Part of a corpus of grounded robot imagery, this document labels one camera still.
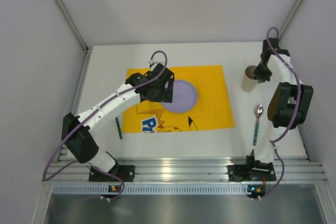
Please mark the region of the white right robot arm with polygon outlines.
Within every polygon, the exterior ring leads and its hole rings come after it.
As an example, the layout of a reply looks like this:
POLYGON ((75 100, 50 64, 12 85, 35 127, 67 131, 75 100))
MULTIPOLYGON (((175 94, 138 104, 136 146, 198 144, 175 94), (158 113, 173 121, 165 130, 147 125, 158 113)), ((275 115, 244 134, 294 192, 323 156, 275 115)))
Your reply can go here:
POLYGON ((279 47, 278 38, 263 41, 260 63, 251 72, 258 83, 274 78, 278 84, 267 108, 269 124, 263 137, 253 140, 253 154, 261 163, 272 163, 275 151, 291 130, 306 120, 313 87, 303 84, 291 65, 290 53, 279 47))

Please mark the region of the lilac plastic plate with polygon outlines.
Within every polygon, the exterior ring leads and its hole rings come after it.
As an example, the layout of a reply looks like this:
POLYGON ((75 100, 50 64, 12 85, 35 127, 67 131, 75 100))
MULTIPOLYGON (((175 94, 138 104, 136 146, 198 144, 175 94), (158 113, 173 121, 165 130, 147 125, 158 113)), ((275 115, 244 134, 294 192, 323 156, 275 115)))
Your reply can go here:
POLYGON ((171 103, 163 102, 163 107, 172 113, 185 113, 195 107, 198 100, 196 88, 188 81, 175 80, 171 103))

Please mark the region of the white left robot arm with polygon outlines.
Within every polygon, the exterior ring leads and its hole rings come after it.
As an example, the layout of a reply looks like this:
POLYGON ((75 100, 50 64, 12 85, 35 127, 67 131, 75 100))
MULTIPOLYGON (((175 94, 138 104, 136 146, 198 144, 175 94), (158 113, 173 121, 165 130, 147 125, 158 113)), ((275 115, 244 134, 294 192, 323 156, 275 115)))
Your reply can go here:
POLYGON ((78 114, 67 114, 62 124, 62 140, 81 164, 113 174, 118 162, 95 142, 99 131, 118 115, 143 101, 168 102, 173 100, 174 73, 161 63, 155 63, 145 74, 130 75, 117 91, 90 109, 78 114))

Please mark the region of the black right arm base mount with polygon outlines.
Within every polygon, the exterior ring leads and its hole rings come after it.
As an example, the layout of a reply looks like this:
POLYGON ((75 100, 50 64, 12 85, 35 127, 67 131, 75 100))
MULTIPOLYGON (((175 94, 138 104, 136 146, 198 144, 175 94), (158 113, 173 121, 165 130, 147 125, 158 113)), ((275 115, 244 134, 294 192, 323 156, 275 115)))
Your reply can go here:
POLYGON ((267 182, 276 181, 276 174, 273 168, 248 168, 246 165, 227 166, 228 178, 230 182, 267 182))

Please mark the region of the yellow Pikachu cloth placemat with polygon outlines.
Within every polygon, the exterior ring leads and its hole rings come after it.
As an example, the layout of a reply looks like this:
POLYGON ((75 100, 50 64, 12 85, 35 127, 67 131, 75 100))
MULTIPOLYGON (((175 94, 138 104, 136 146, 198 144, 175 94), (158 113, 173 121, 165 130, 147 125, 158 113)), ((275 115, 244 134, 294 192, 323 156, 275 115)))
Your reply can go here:
POLYGON ((190 132, 235 126, 222 66, 172 67, 170 70, 175 74, 175 81, 187 81, 195 87, 195 105, 188 111, 173 112, 161 103, 144 101, 124 112, 124 133, 190 132))

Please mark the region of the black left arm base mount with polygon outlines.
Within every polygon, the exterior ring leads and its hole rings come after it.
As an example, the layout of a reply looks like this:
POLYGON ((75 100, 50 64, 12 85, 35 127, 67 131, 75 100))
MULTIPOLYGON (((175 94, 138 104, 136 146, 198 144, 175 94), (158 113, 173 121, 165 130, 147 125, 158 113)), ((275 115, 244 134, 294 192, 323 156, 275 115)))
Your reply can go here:
MULTIPOLYGON (((135 176, 135 166, 133 165, 117 165, 109 174, 121 179, 123 182, 133 182, 135 176)), ((99 172, 98 170, 91 168, 89 175, 90 182, 118 182, 116 178, 112 178, 106 174, 99 172)))

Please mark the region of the fork with green handle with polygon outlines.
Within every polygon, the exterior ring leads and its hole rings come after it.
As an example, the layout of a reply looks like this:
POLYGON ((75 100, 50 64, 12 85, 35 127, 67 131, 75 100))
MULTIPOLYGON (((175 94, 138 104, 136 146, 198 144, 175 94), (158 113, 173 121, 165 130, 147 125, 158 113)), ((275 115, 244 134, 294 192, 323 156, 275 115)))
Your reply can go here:
POLYGON ((121 125, 120 125, 118 117, 115 118, 115 122, 116 122, 117 130, 118 130, 119 139, 123 140, 123 135, 122 135, 122 131, 121 131, 121 125))

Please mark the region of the beige paper cup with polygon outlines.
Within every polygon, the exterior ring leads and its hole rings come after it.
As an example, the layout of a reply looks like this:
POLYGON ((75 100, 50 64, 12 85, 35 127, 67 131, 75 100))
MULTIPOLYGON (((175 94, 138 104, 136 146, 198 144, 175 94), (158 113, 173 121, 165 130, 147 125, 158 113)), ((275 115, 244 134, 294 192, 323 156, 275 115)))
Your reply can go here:
POLYGON ((256 68, 256 66, 249 66, 245 69, 241 84, 241 89, 244 92, 251 92, 258 84, 258 80, 254 76, 254 71, 256 68))

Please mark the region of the spoon with green handle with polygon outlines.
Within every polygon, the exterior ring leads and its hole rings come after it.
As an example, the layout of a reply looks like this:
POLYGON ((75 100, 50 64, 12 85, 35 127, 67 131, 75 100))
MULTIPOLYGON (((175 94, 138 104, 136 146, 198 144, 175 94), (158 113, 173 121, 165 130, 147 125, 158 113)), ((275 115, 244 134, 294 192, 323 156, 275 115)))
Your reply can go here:
POLYGON ((259 131, 259 121, 261 116, 264 113, 264 107, 262 104, 259 104, 255 107, 254 109, 254 115, 256 117, 256 122, 255 122, 255 129, 254 129, 254 138, 253 138, 253 146, 257 145, 257 139, 258 139, 258 131, 259 131))

